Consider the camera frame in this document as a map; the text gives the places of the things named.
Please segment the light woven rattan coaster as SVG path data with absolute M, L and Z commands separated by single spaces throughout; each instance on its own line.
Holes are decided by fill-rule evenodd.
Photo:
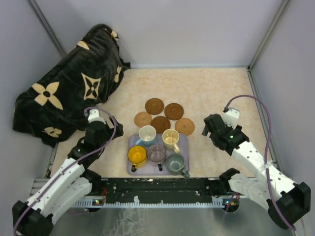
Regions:
M 189 118 L 181 118 L 175 123 L 175 130 L 178 133 L 185 134 L 186 136 L 191 135 L 195 130 L 195 125 Z
M 143 126 L 150 125 L 152 121 L 152 116 L 151 114 L 147 112 L 139 112 L 135 117 L 134 117 L 134 123 L 136 126 L 142 128 Z

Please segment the cream yellow mug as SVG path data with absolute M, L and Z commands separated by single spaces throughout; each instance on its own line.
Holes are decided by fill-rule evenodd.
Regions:
M 180 135 L 175 129 L 167 129 L 162 134 L 163 145 L 168 151 L 180 153 L 178 146 L 179 139 Z

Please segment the grey green mug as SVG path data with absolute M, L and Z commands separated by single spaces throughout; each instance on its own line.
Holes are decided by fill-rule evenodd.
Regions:
M 166 160 L 166 168 L 171 175 L 183 176 L 184 178 L 189 178 L 190 174 L 186 170 L 185 159 L 177 153 L 170 155 Z

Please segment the dark brown wooden coaster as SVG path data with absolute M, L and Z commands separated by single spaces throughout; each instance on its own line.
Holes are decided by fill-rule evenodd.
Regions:
M 170 103 L 165 107 L 164 113 L 170 120 L 179 120 L 184 115 L 184 108 L 178 103 Z
M 150 125 L 155 128 L 158 134 L 162 134 L 165 130 L 170 129 L 171 127 L 170 120 L 164 116 L 153 118 Z
M 145 109 L 151 115 L 158 115 L 164 110 L 164 102 L 159 98 L 151 98 L 146 102 Z

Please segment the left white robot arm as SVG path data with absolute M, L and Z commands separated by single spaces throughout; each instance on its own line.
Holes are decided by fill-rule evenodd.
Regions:
M 121 137 L 123 125 L 110 117 L 113 127 L 103 118 L 90 118 L 85 136 L 80 138 L 59 170 L 26 202 L 12 208 L 13 234 L 48 236 L 58 219 L 82 197 L 102 191 L 101 176 L 89 170 L 105 147 Z

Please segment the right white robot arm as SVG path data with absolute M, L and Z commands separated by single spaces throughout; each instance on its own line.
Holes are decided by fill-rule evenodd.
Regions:
M 239 193 L 264 208 L 280 228 L 294 230 L 294 224 L 311 208 L 311 189 L 297 184 L 267 162 L 255 148 L 241 126 L 226 124 L 219 114 L 204 118 L 203 136 L 210 136 L 214 146 L 241 162 L 253 175 L 251 179 L 235 168 L 220 175 L 224 194 Z

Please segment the white mug blue outside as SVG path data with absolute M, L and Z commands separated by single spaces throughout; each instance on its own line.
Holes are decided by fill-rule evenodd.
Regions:
M 135 145 L 136 146 L 151 146 L 154 145 L 156 142 L 156 129 L 153 126 L 146 125 L 143 126 L 139 130 L 139 140 L 136 141 Z

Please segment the black floral plush blanket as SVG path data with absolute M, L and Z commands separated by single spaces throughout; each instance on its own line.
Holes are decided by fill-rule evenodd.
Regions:
M 15 102 L 12 128 L 54 147 L 85 130 L 84 110 L 105 103 L 130 68 L 120 57 L 118 34 L 93 26 L 46 75 Z

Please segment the purple glass mug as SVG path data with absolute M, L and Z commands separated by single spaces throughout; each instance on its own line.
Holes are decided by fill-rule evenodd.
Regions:
M 163 170 L 163 164 L 166 161 L 166 149 L 164 146 L 155 144 L 149 147 L 147 151 L 148 159 L 155 165 L 157 165 L 159 171 Z

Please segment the lavender plastic tray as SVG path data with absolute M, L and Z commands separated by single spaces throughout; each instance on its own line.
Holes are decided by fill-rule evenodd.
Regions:
M 128 141 L 127 150 L 135 146 L 135 143 L 139 139 L 140 138 L 138 134 L 131 135 Z M 187 171 L 189 171 L 189 142 L 187 136 L 184 134 L 180 134 L 180 139 L 177 145 L 180 149 L 181 156 L 184 158 L 186 162 L 185 168 Z M 147 161 L 147 164 L 144 167 L 139 168 L 135 172 L 131 171 L 131 167 L 132 163 L 129 161 L 128 158 L 126 158 L 126 170 L 132 176 L 170 176 L 170 173 L 168 172 L 165 163 L 162 165 L 162 171 L 159 171 L 158 165 L 154 164 L 150 160 Z

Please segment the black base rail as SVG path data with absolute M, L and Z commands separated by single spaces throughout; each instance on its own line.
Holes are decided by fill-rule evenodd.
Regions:
M 88 196 L 105 198 L 108 204 L 211 203 L 212 198 L 231 195 L 232 191 L 219 178 L 103 178 Z

